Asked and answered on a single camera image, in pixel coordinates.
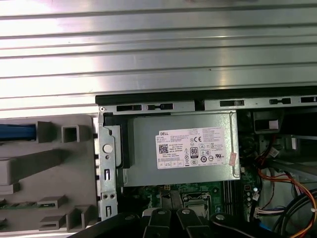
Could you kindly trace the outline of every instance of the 80 plus logo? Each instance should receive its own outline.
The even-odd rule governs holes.
[[[191,147],[190,148],[190,158],[192,158],[192,159],[198,158],[198,147]]]

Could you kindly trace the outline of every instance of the metal bracket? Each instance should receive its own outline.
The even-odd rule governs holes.
[[[101,219],[106,220],[118,214],[116,193],[116,144],[113,131],[117,125],[104,125],[104,117],[99,116],[99,159],[101,188]]]

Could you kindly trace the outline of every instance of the orange wire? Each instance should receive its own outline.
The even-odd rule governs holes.
[[[267,175],[263,174],[260,169],[258,171],[259,171],[260,177],[262,177],[265,180],[273,181],[273,182],[284,182],[284,181],[287,181],[287,182],[293,183],[302,192],[304,192],[308,196],[308,198],[312,201],[313,208],[317,210],[316,201],[314,199],[314,196],[301,183],[295,181],[293,178],[289,177],[288,175],[278,175],[278,176],[270,177],[270,176],[267,176]],[[315,212],[314,221],[310,222],[309,225],[306,228],[304,228],[303,230],[301,230],[301,231],[297,232],[296,234],[292,235],[290,238],[295,238],[295,237],[304,235],[313,226],[313,223],[316,221],[316,219],[317,219],[317,213]]]

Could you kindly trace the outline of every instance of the barcode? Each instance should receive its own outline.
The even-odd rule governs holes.
[[[158,151],[160,154],[167,154],[168,153],[168,145],[159,145]]]

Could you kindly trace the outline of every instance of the metal frame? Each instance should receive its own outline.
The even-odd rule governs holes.
[[[316,86],[316,4],[0,1],[0,118],[96,114],[100,94]]]
[[[104,117],[99,116],[99,160],[100,160],[100,192],[101,192],[101,219],[106,220],[118,214],[117,186],[116,186],[116,141],[120,141],[117,128],[119,126],[104,126]],[[112,151],[104,151],[109,145]]]

